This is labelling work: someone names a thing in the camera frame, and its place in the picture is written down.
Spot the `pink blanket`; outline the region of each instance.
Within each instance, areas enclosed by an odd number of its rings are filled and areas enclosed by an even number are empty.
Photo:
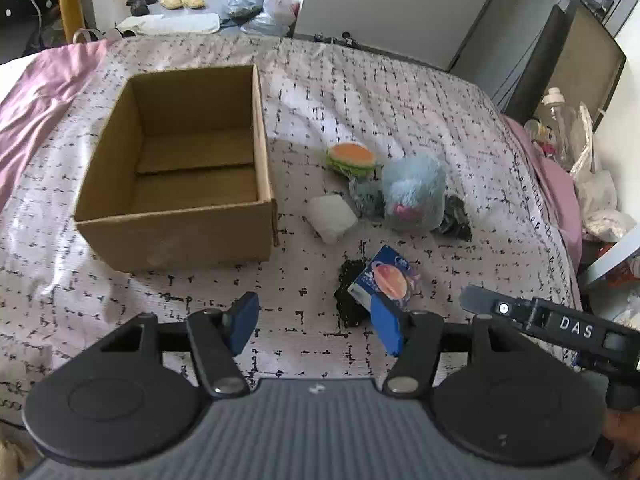
[[[0,209],[107,52],[106,41],[39,53],[0,104]]]
[[[545,194],[548,208],[556,217],[562,241],[566,246],[569,258],[574,264],[574,271],[578,271],[582,256],[582,220],[580,206],[575,195],[574,180],[554,161],[543,157],[534,149],[529,134],[513,119],[503,116],[511,128],[519,144],[527,155],[527,160],[540,183]]]

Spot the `gray ribbed surface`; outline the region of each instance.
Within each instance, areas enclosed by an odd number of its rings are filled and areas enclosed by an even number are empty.
[[[324,391],[310,392],[316,384]],[[80,469],[51,460],[30,480],[603,479],[586,460],[516,470],[463,452],[411,400],[370,380],[262,380],[252,395],[213,404],[183,443],[144,463]]]

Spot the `patterned bedsheet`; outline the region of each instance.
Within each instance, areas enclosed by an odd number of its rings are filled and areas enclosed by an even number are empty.
[[[102,263],[71,215],[92,149],[127,77],[151,70],[250,63],[260,69],[279,206],[280,247],[268,262],[123,274]],[[215,121],[224,110],[202,110]],[[409,236],[361,221],[335,246],[305,221],[309,198],[346,192],[326,148],[363,142],[379,160],[431,153],[462,197],[473,240]],[[34,156],[0,218],[0,416],[18,422],[34,381],[140,312],[180,320],[260,296],[255,334],[238,363],[261,376],[374,376],[392,364],[368,324],[340,325],[334,290],[345,258],[389,243],[421,271],[412,307],[469,316],[469,284],[579,308],[558,229],[490,99],[443,72],[327,44],[251,36],[135,38],[111,47],[83,94]],[[566,352],[549,348],[558,358]],[[187,356],[168,355],[188,373]],[[443,359],[442,373],[455,368]]]

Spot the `fluffy blue object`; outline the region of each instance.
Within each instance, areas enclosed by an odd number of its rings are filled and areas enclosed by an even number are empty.
[[[431,156],[392,160],[382,169],[385,221],[398,231],[431,231],[442,223],[446,179]]]

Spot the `white sponge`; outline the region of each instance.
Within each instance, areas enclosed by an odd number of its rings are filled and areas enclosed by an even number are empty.
[[[338,238],[358,223],[356,215],[340,195],[316,196],[309,200],[306,219],[325,244]]]

